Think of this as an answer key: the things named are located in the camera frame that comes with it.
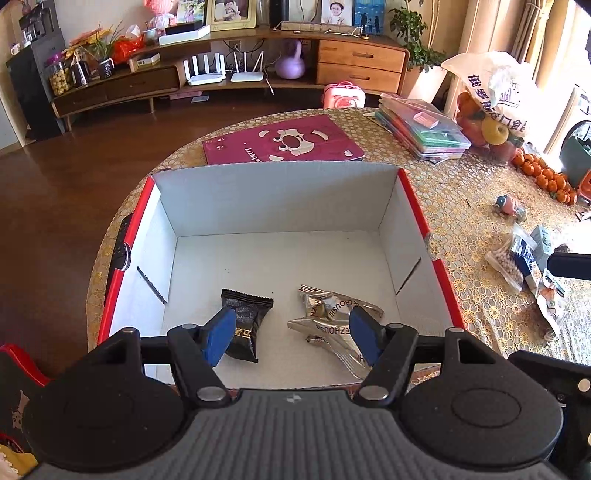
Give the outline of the flower pot arrangement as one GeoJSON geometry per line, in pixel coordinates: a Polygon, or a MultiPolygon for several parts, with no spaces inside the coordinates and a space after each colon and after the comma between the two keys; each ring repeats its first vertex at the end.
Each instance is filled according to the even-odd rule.
{"type": "Polygon", "coordinates": [[[70,42],[62,53],[66,59],[74,61],[91,59],[101,80],[110,78],[114,73],[113,52],[116,41],[121,35],[120,26],[104,28],[99,25],[94,30],[81,34],[70,42]]]}

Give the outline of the blue picture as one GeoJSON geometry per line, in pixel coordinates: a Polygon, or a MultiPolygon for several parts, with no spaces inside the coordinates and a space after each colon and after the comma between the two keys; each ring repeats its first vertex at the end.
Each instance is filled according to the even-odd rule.
{"type": "Polygon", "coordinates": [[[383,35],[385,22],[385,0],[356,0],[353,10],[353,25],[366,35],[383,35]]]}

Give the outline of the red cardboard box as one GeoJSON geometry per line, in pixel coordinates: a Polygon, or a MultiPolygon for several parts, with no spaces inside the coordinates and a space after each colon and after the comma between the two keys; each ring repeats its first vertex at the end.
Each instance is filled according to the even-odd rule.
{"type": "Polygon", "coordinates": [[[128,259],[110,282],[100,340],[125,327],[144,337],[203,324],[221,292],[273,299],[256,362],[224,357],[229,388],[345,385],[346,367],[288,327],[307,285],[382,308],[384,321],[441,335],[463,323],[406,172],[373,162],[201,166],[150,176],[123,239],[128,259]]]}

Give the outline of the white router tall antennas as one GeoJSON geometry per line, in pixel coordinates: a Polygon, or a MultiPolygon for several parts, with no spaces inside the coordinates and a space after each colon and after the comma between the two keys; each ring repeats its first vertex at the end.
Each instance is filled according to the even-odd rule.
{"type": "Polygon", "coordinates": [[[213,54],[213,68],[208,55],[191,56],[183,60],[186,84],[191,87],[221,83],[226,77],[225,59],[219,53],[213,54]]]}

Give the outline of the pink cartoon figurine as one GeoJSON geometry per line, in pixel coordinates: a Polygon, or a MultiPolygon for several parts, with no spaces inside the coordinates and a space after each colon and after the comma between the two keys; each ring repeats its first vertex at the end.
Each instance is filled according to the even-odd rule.
{"type": "Polygon", "coordinates": [[[527,210],[514,197],[510,195],[498,196],[495,208],[504,215],[514,217],[517,222],[524,222],[527,219],[527,210]]]}

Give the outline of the white chicken snack packet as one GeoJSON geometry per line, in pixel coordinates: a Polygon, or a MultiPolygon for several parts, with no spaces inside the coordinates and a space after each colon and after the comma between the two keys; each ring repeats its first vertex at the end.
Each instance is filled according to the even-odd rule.
{"type": "Polygon", "coordinates": [[[538,283],[535,299],[547,325],[544,332],[546,342],[552,342],[562,329],[567,307],[566,294],[564,286],[545,269],[538,283]]]}

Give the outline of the black snack packet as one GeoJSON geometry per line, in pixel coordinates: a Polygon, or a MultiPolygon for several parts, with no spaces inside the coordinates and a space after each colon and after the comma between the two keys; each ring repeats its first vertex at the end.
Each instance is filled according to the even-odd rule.
{"type": "Polygon", "coordinates": [[[231,306],[236,314],[235,334],[225,354],[238,360],[257,363],[257,333],[266,314],[273,308],[273,298],[223,289],[221,305],[231,306]]]}

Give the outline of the child portrait photo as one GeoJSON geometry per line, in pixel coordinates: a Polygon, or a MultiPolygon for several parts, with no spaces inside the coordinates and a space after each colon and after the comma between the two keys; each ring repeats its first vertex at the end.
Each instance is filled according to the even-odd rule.
{"type": "Polygon", "coordinates": [[[322,0],[322,24],[353,25],[353,0],[322,0]]]}

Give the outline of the black speaker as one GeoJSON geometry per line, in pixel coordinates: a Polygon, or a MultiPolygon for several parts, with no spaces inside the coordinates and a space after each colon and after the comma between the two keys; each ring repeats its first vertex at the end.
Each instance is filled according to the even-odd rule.
{"type": "Polygon", "coordinates": [[[270,0],[269,14],[270,27],[279,28],[281,22],[288,20],[288,16],[290,15],[290,1],[270,0]]]}

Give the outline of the green orange tissue box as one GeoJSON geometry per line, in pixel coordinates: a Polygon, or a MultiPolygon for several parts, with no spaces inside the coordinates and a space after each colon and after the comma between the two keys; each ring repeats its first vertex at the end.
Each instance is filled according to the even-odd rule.
{"type": "Polygon", "coordinates": [[[590,203],[590,121],[576,123],[567,133],[561,147],[563,172],[576,193],[590,203]]]}

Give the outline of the wooden tv cabinet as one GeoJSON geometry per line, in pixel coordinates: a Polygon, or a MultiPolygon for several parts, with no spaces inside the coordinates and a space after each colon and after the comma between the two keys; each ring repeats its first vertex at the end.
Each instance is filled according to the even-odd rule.
{"type": "Polygon", "coordinates": [[[368,94],[401,92],[407,72],[408,51],[384,36],[358,36],[332,31],[281,30],[269,27],[213,32],[204,38],[183,43],[143,48],[126,65],[106,80],[93,80],[57,96],[52,101],[56,116],[71,123],[82,112],[135,100],[154,101],[161,96],[183,98],[202,92],[233,89],[318,89],[332,83],[349,81],[368,94]],[[280,58],[283,43],[301,40],[304,76],[284,80],[276,75],[274,64],[280,58]],[[264,51],[263,81],[231,83],[235,57],[242,68],[246,53],[249,69],[264,51]],[[224,56],[226,77],[218,84],[191,87],[186,84],[183,60],[193,55],[224,56]]]}

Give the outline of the blue cracker packet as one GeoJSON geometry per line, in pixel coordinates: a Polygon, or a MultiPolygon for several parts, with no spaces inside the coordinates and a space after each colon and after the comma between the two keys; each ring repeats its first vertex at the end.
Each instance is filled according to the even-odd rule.
{"type": "Polygon", "coordinates": [[[542,272],[534,253],[537,242],[518,224],[513,225],[511,255],[530,291],[535,294],[542,280],[542,272]]]}

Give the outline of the light green tea box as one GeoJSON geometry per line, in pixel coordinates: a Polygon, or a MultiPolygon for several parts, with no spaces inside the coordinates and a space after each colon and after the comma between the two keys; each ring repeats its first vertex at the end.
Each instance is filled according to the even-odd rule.
{"type": "Polygon", "coordinates": [[[543,225],[537,225],[531,232],[531,237],[536,242],[533,250],[534,258],[541,272],[547,269],[549,257],[554,253],[551,232],[543,225]]]}

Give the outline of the silver foil snack packet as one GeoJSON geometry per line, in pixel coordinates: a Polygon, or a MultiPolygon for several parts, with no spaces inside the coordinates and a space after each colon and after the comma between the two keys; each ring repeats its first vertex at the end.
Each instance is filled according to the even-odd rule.
{"type": "Polygon", "coordinates": [[[349,328],[349,314],[362,307],[375,320],[383,319],[384,310],[370,302],[338,293],[301,285],[298,288],[304,304],[304,317],[287,322],[287,327],[304,334],[308,344],[331,352],[358,380],[370,372],[370,365],[356,346],[349,328]]]}

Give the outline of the black cabinet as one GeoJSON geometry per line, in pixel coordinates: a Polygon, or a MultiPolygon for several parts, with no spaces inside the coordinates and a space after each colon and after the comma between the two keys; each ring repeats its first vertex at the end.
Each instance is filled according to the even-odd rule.
{"type": "Polygon", "coordinates": [[[24,2],[19,19],[23,45],[6,62],[17,100],[31,138],[41,141],[62,135],[63,121],[54,112],[54,92],[49,82],[49,66],[65,48],[55,2],[24,2]]]}

